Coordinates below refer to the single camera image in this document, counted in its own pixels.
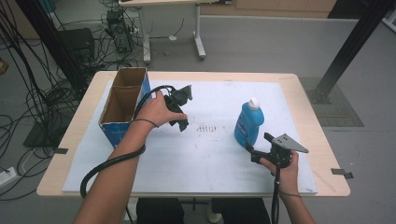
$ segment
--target blue bottle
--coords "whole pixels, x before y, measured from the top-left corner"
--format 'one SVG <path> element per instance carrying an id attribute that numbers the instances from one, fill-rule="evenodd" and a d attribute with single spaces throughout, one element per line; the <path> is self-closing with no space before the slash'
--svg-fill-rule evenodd
<path id="1" fill-rule="evenodd" d="M 245 148 L 245 143 L 248 142 L 254 146 L 259 135 L 260 125 L 263 123 L 264 114 L 260 109 L 260 103 L 255 97 L 252 97 L 249 102 L 242 105 L 242 111 L 233 132 L 239 145 Z"/>

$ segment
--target forearm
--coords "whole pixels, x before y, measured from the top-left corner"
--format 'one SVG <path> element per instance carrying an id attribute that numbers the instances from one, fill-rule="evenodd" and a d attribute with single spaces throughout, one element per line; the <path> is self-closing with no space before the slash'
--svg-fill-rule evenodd
<path id="1" fill-rule="evenodd" d="M 283 196 L 282 201 L 288 210 L 292 224 L 316 223 L 306 208 L 302 198 L 296 196 Z"/>
<path id="2" fill-rule="evenodd" d="M 137 151 L 146 141 L 151 124 L 134 122 L 118 147 L 109 156 L 116 158 Z M 113 223 L 120 221 L 134 184 L 138 158 L 107 167 L 95 178 L 76 217 L 76 223 Z"/>

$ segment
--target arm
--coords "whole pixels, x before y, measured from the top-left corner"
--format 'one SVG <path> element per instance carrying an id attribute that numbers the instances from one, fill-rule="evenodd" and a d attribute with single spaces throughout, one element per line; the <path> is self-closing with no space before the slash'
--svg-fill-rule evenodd
<path id="1" fill-rule="evenodd" d="M 297 185 L 299 154 L 292 151 L 291 155 L 292 159 L 290 165 L 281 169 L 280 172 L 279 197 L 288 210 L 291 223 L 316 223 L 306 208 L 302 198 L 299 197 Z M 276 173 L 276 167 L 268 160 L 261 158 L 260 163 L 273 174 Z"/>
<path id="2" fill-rule="evenodd" d="M 161 126 L 170 120 L 187 118 L 185 114 L 169 111 L 160 91 L 156 95 L 143 106 L 136 119 L 148 119 Z M 145 144 L 153 128 L 151 123 L 143 120 L 131 123 L 109 159 L 137 151 Z M 134 184 L 138 160 L 123 161 L 100 172 L 78 211 L 75 223 L 120 222 Z"/>

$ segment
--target person's left arm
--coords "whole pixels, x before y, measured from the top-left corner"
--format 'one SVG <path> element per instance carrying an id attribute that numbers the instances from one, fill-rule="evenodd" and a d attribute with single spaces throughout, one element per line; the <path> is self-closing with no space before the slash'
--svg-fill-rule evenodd
<path id="1" fill-rule="evenodd" d="M 141 109 L 136 119 L 147 119 L 161 126 L 170 120 L 186 119 L 182 113 L 173 113 L 165 105 L 163 94 L 156 92 Z M 120 144 L 109 159 L 137 151 L 141 148 L 154 125 L 145 120 L 131 123 Z M 75 223 L 120 223 L 129 201 L 138 157 L 107 167 L 95 178 L 84 203 L 78 211 Z"/>

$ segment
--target wooden table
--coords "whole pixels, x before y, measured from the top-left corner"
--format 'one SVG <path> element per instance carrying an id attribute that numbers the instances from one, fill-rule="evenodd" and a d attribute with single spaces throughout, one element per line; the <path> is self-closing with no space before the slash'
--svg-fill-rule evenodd
<path id="1" fill-rule="evenodd" d="M 195 40 L 195 45 L 198 49 L 198 55 L 203 60 L 206 57 L 206 53 L 200 36 L 200 4 L 214 3 L 217 1 L 219 0 L 132 0 L 126 2 L 119 1 L 119 4 L 121 7 L 134 7 L 137 9 L 140 20 L 140 29 L 143 37 L 143 58 L 145 63 L 150 63 L 151 56 L 149 48 L 149 35 L 147 34 L 145 27 L 144 7 L 164 5 L 195 5 L 195 31 L 192 34 Z"/>
<path id="2" fill-rule="evenodd" d="M 92 113 L 103 95 L 107 82 L 116 72 L 99 72 L 94 76 L 81 104 L 59 147 L 68 148 L 66 154 L 55 154 L 44 174 L 37 193 L 41 196 L 78 196 L 62 191 L 75 151 L 81 141 Z M 322 131 L 318 119 L 307 100 L 304 89 L 294 74 L 268 73 L 210 73 L 210 72 L 148 72 L 150 80 L 210 80 L 277 82 L 280 84 L 302 145 L 310 149 L 306 155 L 318 187 L 315 196 L 347 196 L 349 186 L 343 175 L 333 175 L 331 168 L 338 162 Z"/>

